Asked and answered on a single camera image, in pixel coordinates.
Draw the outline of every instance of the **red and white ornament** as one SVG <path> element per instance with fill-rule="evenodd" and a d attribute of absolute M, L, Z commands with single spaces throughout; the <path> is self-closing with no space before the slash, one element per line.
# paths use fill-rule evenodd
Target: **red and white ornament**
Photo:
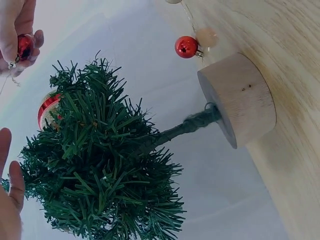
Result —
<path fill-rule="evenodd" d="M 182 36 L 177 39 L 174 45 L 175 52 L 183 59 L 190 59 L 193 56 L 203 57 L 199 50 L 199 44 L 191 36 Z"/>
<path fill-rule="evenodd" d="M 48 93 L 41 102 L 41 106 L 38 111 L 38 125 L 42 130 L 46 126 L 46 120 L 49 124 L 54 121 L 50 112 L 55 113 L 58 109 L 58 104 L 60 101 L 60 94 L 53 95 L 55 91 Z"/>

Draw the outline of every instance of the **wooden surface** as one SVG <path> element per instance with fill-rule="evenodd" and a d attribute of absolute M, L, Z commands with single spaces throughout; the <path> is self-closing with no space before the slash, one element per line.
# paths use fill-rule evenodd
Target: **wooden surface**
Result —
<path fill-rule="evenodd" d="M 247 148 L 289 237 L 320 239 L 320 1 L 183 0 L 182 5 L 184 17 L 172 15 L 177 8 L 170 4 L 162 11 L 179 34 L 211 27 L 218 37 L 198 60 L 199 69 L 241 52 L 264 76 L 277 124 Z"/>

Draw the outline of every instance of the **tree trunk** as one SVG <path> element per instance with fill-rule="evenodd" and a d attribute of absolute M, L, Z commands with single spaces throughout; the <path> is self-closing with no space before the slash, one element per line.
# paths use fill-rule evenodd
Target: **tree trunk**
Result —
<path fill-rule="evenodd" d="M 221 114 L 217 106 L 213 103 L 208 103 L 204 111 L 187 117 L 180 125 L 157 134 L 145 136 L 144 145 L 136 153 L 149 154 L 156 147 L 171 141 L 179 135 L 193 133 L 200 128 L 205 128 L 209 124 L 217 122 L 219 119 L 221 119 Z"/>

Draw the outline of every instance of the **hand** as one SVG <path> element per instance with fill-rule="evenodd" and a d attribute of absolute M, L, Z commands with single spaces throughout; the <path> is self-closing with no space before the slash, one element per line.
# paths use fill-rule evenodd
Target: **hand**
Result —
<path fill-rule="evenodd" d="M 33 35 L 36 0 L 1 0 L 0 1 L 0 75 L 19 76 L 24 69 L 32 66 L 44 44 L 44 33 L 38 30 Z M 8 63 L 17 57 L 18 35 L 34 36 L 34 50 L 29 60 L 21 61 L 11 72 Z"/>
<path fill-rule="evenodd" d="M 0 130 L 0 179 L 9 154 L 11 138 L 9 129 Z M 17 161 L 10 164 L 9 178 L 9 193 L 0 186 L 0 236 L 3 240 L 20 240 L 22 231 L 20 212 L 24 206 L 25 182 Z"/>

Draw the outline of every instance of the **red ornament ball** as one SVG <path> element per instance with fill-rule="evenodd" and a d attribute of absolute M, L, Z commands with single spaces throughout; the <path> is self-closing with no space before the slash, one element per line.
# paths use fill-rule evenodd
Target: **red ornament ball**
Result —
<path fill-rule="evenodd" d="M 182 36 L 175 42 L 175 52 L 184 59 L 192 58 L 198 51 L 198 42 L 191 36 Z"/>
<path fill-rule="evenodd" d="M 18 36 L 18 57 L 20 61 L 27 60 L 35 48 L 34 38 L 29 34 Z"/>

